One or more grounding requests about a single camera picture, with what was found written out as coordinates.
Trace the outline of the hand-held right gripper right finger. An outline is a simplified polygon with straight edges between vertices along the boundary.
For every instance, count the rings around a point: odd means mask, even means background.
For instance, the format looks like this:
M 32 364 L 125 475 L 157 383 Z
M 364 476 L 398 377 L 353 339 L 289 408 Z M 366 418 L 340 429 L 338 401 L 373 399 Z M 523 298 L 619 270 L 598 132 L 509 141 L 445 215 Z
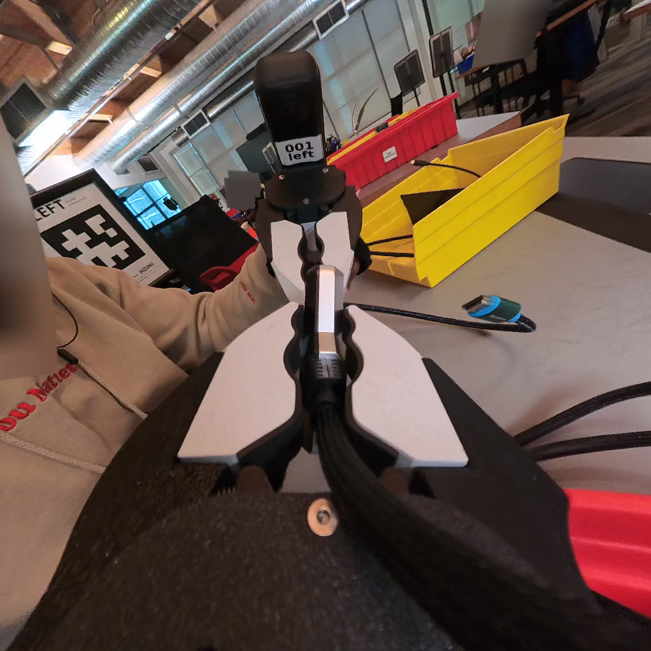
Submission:
M 347 315 L 352 351 L 361 354 L 350 386 L 354 424 L 398 468 L 466 467 L 468 454 L 419 352 L 359 307 L 348 307 Z

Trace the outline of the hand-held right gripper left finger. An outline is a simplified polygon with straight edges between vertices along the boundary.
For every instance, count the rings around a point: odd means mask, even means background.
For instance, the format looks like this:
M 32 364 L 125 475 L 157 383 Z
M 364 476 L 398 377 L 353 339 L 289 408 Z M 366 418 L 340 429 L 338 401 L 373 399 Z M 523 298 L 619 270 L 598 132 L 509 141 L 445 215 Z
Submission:
M 177 457 L 185 463 L 273 468 L 302 426 L 303 307 L 289 302 L 225 350 Z

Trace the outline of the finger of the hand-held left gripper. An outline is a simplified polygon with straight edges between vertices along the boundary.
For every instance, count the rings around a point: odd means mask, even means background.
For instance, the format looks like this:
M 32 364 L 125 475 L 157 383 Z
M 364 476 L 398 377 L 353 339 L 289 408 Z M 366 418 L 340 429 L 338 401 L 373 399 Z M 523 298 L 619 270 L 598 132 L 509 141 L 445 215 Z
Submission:
M 355 267 L 354 246 L 350 242 L 346 212 L 331 212 L 316 222 L 314 232 L 321 242 L 321 263 L 332 266 L 343 276 L 342 292 L 348 292 Z
M 305 280 L 301 275 L 303 258 L 300 253 L 304 234 L 299 224 L 285 220 L 271 223 L 271 267 L 285 296 L 294 303 L 305 302 Z

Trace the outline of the yellow plastic bin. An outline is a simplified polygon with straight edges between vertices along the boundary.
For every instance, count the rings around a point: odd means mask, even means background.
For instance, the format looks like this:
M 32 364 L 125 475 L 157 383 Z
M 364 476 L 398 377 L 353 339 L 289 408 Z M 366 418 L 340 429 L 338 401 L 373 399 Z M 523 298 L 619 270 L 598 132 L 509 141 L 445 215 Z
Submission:
M 433 288 L 559 189 L 569 115 L 449 149 L 363 208 L 371 270 Z M 401 195 L 463 191 L 416 224 Z

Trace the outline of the red plastic bin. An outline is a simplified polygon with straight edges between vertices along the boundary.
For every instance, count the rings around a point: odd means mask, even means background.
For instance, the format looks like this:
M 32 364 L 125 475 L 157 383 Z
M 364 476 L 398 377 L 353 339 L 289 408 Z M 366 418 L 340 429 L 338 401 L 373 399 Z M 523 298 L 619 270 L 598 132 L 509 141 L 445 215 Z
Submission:
M 650 617 L 650 496 L 565 490 L 575 559 L 591 590 Z

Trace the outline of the person's left forearm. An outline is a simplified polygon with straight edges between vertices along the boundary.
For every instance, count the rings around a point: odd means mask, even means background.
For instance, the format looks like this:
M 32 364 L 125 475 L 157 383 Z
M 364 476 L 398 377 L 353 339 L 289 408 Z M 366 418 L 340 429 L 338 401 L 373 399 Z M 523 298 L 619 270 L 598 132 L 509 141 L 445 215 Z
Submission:
M 156 348 L 183 370 L 225 351 L 289 302 L 261 247 L 224 289 L 199 294 L 149 287 L 124 271 L 71 258 L 45 261 L 51 288 L 77 320 L 82 338 L 136 357 Z

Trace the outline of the red plastic basket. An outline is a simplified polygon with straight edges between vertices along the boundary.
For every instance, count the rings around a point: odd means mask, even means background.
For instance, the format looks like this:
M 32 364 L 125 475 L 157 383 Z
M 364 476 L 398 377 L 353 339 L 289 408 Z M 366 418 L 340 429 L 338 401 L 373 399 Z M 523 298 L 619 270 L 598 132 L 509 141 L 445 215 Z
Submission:
M 199 275 L 199 281 L 215 292 L 230 284 L 240 273 L 247 258 L 258 248 L 258 243 L 237 257 L 229 265 L 216 265 Z

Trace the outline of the black panel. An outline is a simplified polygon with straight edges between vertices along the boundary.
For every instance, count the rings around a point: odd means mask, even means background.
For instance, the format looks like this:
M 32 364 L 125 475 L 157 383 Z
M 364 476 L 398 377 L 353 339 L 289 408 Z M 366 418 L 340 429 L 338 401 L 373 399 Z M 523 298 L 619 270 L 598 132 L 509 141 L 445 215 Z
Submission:
M 149 243 L 194 293 L 209 286 L 200 276 L 214 267 L 230 267 L 258 242 L 208 196 L 146 232 Z

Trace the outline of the red bin with white label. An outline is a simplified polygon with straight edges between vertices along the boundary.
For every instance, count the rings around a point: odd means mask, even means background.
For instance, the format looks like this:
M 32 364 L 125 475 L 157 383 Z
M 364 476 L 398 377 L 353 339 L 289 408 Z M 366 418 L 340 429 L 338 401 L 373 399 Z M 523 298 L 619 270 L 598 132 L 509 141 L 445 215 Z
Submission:
M 452 93 L 391 118 L 386 129 L 369 130 L 330 155 L 328 164 L 360 190 L 456 135 L 457 97 Z

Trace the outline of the black display on stand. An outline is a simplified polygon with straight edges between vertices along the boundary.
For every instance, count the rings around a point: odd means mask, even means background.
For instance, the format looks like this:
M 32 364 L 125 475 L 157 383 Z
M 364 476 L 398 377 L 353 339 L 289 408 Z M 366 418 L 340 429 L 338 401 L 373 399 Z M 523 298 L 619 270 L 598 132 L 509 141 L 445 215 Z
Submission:
M 429 52 L 434 77 L 448 74 L 455 68 L 452 27 L 430 36 Z
M 396 80 L 402 97 L 414 93 L 425 83 L 425 75 L 418 50 L 413 50 L 394 65 Z

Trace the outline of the white tag sign board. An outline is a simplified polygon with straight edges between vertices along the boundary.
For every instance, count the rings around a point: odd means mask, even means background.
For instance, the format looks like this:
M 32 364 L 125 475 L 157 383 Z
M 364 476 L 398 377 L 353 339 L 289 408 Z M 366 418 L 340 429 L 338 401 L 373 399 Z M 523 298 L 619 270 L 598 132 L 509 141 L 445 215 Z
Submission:
M 45 256 L 122 270 L 149 286 L 174 271 L 95 170 L 37 191 L 30 198 Z

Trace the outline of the wooden table black legs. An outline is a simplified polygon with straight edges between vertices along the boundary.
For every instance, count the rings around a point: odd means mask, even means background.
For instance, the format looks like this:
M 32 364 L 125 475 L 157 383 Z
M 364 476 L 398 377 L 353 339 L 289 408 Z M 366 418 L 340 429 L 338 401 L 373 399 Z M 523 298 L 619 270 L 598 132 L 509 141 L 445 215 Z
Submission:
M 522 101 L 521 121 L 564 111 L 565 99 L 584 103 L 580 87 L 599 66 L 613 1 L 486 1 L 484 25 L 492 51 L 476 41 L 473 66 L 460 74 L 470 85 L 489 81 L 476 109 L 496 115 Z

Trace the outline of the silver ventilation duct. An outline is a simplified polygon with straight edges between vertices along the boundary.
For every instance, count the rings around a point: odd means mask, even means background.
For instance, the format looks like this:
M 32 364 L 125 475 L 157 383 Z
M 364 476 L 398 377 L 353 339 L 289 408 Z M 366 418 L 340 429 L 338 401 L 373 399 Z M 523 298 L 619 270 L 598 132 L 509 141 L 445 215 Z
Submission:
M 74 156 L 121 173 L 187 122 L 221 88 L 316 21 L 332 1 L 245 1 Z
M 126 55 L 127 67 L 137 60 L 135 52 L 151 45 L 135 45 L 137 34 L 150 29 L 164 34 L 178 19 L 169 18 L 167 1 L 111 1 L 99 26 L 87 35 L 62 61 L 58 72 L 44 86 L 55 107 L 66 107 L 85 96 L 102 74 L 118 65 Z

